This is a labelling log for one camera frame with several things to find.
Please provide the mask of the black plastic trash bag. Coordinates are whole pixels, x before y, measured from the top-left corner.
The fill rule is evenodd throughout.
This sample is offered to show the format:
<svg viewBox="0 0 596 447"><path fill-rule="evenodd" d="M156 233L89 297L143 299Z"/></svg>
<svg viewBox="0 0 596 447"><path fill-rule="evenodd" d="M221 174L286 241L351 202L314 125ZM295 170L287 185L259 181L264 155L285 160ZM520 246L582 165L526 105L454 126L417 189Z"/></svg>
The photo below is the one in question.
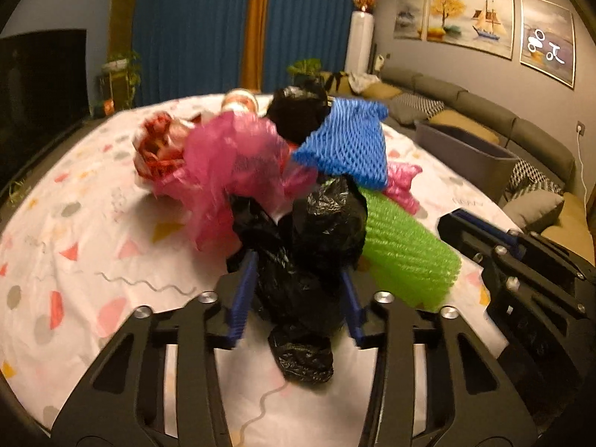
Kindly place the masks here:
<svg viewBox="0 0 596 447"><path fill-rule="evenodd" d="M345 321L342 270L358 264L366 241L366 198L350 175L321 175L279 220L254 198L233 196L230 205L241 248L227 267L257 252L253 306L273 326L268 342L278 368L295 383L327 383L332 337Z"/></svg>

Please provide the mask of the blue foam net sleeve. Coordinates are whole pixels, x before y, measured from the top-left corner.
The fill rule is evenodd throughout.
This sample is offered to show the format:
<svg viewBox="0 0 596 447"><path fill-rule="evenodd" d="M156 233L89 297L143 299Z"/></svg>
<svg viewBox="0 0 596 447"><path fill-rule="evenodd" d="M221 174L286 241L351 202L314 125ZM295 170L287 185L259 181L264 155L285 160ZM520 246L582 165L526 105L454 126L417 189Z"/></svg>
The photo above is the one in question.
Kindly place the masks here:
<svg viewBox="0 0 596 447"><path fill-rule="evenodd" d="M293 153L300 165L328 175L350 175L357 185L375 191L388 186L382 121L388 108L363 99L332 100L330 112Z"/></svg>

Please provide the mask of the red and clear snack bag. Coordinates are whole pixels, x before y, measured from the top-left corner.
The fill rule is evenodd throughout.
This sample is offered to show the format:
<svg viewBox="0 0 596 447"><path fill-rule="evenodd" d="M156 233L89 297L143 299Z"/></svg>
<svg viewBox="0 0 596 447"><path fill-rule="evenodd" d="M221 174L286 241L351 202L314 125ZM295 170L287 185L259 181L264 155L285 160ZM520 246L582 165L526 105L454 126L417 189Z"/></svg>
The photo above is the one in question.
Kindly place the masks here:
<svg viewBox="0 0 596 447"><path fill-rule="evenodd" d="M204 111L181 118L158 111L142 122L132 139L137 180L150 188L185 164L185 144L191 131L205 124L212 114Z"/></svg>

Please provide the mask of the grey plastic trash bin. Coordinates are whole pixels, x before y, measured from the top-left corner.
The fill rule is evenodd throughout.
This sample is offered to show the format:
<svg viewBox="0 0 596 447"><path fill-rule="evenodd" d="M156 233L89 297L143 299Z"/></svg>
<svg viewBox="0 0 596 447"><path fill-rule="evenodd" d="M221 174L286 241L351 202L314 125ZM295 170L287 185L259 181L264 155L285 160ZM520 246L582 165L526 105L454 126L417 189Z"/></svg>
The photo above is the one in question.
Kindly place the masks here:
<svg viewBox="0 0 596 447"><path fill-rule="evenodd" d="M519 161L508 149L450 125L416 121L415 141L494 203L502 198Z"/></svg>

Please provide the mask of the green foam net sleeve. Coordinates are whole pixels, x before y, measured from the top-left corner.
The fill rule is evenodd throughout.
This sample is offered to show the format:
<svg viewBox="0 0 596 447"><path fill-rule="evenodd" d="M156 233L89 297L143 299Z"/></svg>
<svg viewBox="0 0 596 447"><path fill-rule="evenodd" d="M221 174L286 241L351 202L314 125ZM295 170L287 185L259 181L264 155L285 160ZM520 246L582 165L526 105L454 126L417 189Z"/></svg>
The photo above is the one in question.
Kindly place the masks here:
<svg viewBox="0 0 596 447"><path fill-rule="evenodd" d="M410 307L438 310L460 274L457 252L388 197L361 193L368 206L363 257L375 282Z"/></svg>

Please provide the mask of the grey cushion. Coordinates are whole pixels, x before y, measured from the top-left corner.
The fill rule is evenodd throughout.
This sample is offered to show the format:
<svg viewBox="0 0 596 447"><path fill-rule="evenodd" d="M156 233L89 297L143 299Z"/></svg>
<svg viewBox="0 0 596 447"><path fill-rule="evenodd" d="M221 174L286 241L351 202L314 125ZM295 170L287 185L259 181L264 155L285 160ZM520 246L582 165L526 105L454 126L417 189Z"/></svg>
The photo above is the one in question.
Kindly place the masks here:
<svg viewBox="0 0 596 447"><path fill-rule="evenodd" d="M542 233L557 222L564 204L562 196L546 190L536 190L510 200L503 212L523 232Z"/></svg>

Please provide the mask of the grey sectional sofa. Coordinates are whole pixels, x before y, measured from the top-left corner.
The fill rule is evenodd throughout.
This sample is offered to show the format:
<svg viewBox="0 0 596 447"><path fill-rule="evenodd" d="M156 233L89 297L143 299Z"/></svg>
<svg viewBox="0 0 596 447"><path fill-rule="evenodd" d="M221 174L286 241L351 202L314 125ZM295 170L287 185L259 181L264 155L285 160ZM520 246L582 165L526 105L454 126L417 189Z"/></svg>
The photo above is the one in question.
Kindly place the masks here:
<svg viewBox="0 0 596 447"><path fill-rule="evenodd" d="M509 109L449 81L401 67L381 71L381 79L403 92L444 102L447 109L434 116L433 123L466 124L471 133L510 150L557 183L564 190L565 205L555 224L547 227L542 235L588 262L595 262L593 236L584 205L572 191L572 179L579 175L576 159L561 141Z"/></svg>

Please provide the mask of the mustard yellow cushion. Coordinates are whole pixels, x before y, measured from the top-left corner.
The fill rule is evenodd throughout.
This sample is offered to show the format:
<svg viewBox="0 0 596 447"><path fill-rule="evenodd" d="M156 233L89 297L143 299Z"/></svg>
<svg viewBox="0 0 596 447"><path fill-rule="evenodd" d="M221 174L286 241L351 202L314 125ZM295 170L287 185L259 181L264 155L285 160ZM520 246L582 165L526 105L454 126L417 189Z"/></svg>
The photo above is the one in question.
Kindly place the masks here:
<svg viewBox="0 0 596 447"><path fill-rule="evenodd" d="M440 113L435 114L428 120L428 123L431 125L457 127L492 144L500 144L499 136L493 130L451 109L444 109Z"/></svg>

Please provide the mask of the patterned black white cushion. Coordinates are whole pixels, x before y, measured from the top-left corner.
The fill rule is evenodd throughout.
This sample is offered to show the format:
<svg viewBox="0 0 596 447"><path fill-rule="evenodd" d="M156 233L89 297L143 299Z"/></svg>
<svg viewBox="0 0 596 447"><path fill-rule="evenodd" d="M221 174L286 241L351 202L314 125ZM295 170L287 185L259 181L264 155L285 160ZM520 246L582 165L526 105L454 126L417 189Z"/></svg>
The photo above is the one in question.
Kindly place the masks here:
<svg viewBox="0 0 596 447"><path fill-rule="evenodd" d="M430 99L424 96L402 93L397 96L397 102L406 107L422 112L426 118L432 118L446 109L446 104L440 100Z"/></svg>

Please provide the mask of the small mustard cushion far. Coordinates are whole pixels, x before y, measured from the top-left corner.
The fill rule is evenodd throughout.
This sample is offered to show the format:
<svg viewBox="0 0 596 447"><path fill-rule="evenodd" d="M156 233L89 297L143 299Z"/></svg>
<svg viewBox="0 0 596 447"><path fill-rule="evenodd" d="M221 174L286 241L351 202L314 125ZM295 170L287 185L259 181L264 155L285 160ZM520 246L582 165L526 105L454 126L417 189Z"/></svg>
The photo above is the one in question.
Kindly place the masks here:
<svg viewBox="0 0 596 447"><path fill-rule="evenodd" d="M361 97L372 101L386 101L402 94L403 91L391 84L377 82L363 90Z"/></svg>

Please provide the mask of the white cloth on sofa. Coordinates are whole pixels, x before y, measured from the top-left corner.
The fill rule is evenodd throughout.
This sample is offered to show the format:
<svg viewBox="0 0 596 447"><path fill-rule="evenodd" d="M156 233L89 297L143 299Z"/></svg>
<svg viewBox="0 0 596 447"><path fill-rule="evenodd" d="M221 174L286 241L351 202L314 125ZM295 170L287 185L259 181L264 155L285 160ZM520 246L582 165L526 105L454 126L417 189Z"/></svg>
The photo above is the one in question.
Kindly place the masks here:
<svg viewBox="0 0 596 447"><path fill-rule="evenodd" d="M381 82L381 79L373 74L348 73L348 79L349 89L354 95L362 95L366 89Z"/></svg>

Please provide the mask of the potted green plant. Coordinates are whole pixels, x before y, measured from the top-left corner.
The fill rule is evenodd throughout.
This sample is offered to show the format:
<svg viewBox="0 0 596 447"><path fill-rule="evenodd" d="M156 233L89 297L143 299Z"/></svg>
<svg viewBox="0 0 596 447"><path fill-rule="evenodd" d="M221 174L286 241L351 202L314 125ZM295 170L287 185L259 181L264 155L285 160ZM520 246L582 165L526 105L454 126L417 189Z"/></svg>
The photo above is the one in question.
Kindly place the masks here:
<svg viewBox="0 0 596 447"><path fill-rule="evenodd" d="M304 58L287 67L292 84L300 87L309 83L321 83L322 63L320 58Z"/></svg>

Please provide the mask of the white standing air conditioner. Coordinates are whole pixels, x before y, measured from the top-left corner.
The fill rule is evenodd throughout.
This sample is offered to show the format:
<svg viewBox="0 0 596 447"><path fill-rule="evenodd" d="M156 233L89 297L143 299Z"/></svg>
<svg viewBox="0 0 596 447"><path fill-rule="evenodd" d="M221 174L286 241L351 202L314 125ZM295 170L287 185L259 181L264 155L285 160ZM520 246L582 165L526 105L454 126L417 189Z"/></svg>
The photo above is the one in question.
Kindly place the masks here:
<svg viewBox="0 0 596 447"><path fill-rule="evenodd" d="M370 13L354 11L349 28L345 72L366 74L374 35L374 17Z"/></svg>

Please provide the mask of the right landscape painting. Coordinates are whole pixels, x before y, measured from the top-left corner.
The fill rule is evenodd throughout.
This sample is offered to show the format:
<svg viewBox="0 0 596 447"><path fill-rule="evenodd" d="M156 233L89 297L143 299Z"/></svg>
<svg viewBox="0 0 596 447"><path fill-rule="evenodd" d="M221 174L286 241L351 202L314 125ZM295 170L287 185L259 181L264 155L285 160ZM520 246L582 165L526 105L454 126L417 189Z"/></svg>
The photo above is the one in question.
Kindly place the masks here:
<svg viewBox="0 0 596 447"><path fill-rule="evenodd" d="M548 0L520 0L521 65L575 88L575 24L570 9Z"/></svg>

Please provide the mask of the landscape painting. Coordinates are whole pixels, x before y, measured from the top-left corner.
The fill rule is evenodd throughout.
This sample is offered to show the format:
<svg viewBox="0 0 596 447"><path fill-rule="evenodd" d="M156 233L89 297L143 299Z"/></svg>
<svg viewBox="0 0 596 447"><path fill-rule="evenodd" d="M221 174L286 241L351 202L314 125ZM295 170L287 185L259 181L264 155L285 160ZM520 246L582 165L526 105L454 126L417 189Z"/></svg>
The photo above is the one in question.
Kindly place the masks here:
<svg viewBox="0 0 596 447"><path fill-rule="evenodd" d="M425 0L396 0L393 37L421 40Z"/></svg>
<svg viewBox="0 0 596 447"><path fill-rule="evenodd" d="M520 0L521 65L575 88L575 24L570 9L548 0Z"/></svg>

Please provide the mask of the plant stand with vines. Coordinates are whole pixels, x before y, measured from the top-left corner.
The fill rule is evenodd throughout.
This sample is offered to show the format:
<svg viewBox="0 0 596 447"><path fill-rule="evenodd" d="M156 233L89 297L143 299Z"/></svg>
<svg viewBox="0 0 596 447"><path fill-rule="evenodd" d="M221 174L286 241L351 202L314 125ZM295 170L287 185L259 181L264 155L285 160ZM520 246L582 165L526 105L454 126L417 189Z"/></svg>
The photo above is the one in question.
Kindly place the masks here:
<svg viewBox="0 0 596 447"><path fill-rule="evenodd" d="M106 115L132 109L142 80L142 62L136 51L111 54L98 77Z"/></svg>

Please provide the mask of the sailing ship painting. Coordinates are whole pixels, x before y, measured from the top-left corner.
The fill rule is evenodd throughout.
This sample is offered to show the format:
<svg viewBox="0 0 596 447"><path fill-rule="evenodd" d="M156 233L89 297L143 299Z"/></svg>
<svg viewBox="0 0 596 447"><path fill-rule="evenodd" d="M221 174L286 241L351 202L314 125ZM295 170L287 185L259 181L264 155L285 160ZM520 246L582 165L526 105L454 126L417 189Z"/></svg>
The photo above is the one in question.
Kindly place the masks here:
<svg viewBox="0 0 596 447"><path fill-rule="evenodd" d="M428 0L426 41L512 59L514 0Z"/></svg>

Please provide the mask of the black flat television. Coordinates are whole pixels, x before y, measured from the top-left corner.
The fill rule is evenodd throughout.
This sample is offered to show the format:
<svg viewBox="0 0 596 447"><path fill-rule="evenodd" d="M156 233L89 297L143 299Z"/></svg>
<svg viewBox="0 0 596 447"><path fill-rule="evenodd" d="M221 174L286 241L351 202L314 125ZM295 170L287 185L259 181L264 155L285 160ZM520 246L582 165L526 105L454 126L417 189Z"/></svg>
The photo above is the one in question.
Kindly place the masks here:
<svg viewBox="0 0 596 447"><path fill-rule="evenodd" d="M1 186L89 114L87 31L1 39Z"/></svg>

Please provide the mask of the blue curtains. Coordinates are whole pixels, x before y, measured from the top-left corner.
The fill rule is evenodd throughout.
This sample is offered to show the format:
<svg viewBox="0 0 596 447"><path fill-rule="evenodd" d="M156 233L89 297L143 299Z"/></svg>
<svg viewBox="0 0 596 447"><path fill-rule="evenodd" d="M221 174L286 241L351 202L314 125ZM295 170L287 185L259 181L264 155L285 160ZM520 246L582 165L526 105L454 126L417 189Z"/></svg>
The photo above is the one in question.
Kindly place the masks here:
<svg viewBox="0 0 596 447"><path fill-rule="evenodd" d="M136 0L137 105L241 87L246 11L247 0ZM288 85L287 67L304 58L342 70L352 11L352 0L269 0L261 91Z"/></svg>

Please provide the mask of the left landscape painting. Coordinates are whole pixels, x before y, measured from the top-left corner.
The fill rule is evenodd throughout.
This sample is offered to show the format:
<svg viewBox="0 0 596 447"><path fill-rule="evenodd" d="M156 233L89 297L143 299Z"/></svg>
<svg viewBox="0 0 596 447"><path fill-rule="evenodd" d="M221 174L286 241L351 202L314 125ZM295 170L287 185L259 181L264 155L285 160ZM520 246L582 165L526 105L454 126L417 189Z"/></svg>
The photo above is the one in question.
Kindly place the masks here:
<svg viewBox="0 0 596 447"><path fill-rule="evenodd" d="M421 40L425 0L396 0L393 37Z"/></svg>

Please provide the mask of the flower decoration on conditioner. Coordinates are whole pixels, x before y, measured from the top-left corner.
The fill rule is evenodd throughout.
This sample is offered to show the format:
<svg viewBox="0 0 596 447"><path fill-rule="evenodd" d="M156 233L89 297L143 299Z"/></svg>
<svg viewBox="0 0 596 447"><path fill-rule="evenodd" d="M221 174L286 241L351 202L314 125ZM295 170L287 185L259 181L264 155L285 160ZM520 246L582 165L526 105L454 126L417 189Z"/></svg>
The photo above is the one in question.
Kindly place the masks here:
<svg viewBox="0 0 596 447"><path fill-rule="evenodd" d="M376 8L377 0L352 0L356 11L372 14Z"/></svg>

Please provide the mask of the orange curtain strip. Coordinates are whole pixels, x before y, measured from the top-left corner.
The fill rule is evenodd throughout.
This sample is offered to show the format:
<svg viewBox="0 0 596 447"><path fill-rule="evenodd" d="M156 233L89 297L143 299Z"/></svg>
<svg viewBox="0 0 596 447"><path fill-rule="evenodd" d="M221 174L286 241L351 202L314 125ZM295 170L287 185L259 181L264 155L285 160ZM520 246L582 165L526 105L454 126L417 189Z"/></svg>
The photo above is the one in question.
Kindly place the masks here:
<svg viewBox="0 0 596 447"><path fill-rule="evenodd" d="M269 0L247 0L240 85L253 91L263 85L268 4Z"/></svg>

